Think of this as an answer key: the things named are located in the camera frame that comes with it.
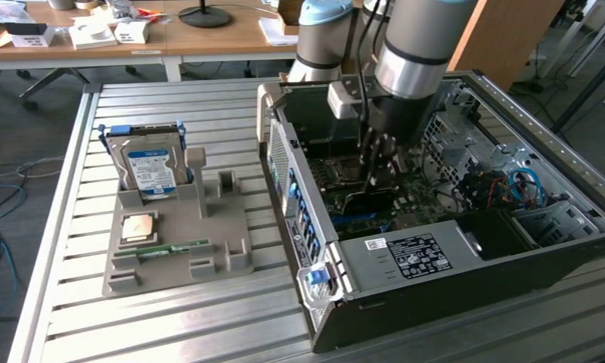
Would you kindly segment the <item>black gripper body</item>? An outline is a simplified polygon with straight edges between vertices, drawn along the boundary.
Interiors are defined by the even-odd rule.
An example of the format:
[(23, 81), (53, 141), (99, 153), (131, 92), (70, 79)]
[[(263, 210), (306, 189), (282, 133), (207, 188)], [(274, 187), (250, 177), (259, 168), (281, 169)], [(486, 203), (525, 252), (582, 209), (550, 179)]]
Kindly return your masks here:
[(403, 145), (418, 128), (431, 100), (431, 95), (419, 99), (373, 98), (366, 124), (378, 134), (393, 138), (397, 145)]

